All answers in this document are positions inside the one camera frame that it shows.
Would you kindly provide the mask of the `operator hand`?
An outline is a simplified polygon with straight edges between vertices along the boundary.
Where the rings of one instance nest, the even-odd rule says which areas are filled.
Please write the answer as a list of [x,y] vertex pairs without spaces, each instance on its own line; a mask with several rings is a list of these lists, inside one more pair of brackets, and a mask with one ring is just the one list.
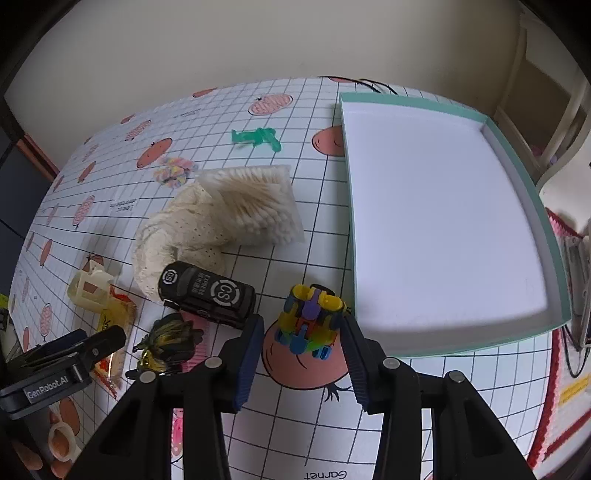
[[74,400],[58,402],[19,420],[11,445],[34,478],[64,479],[81,452],[81,418]]

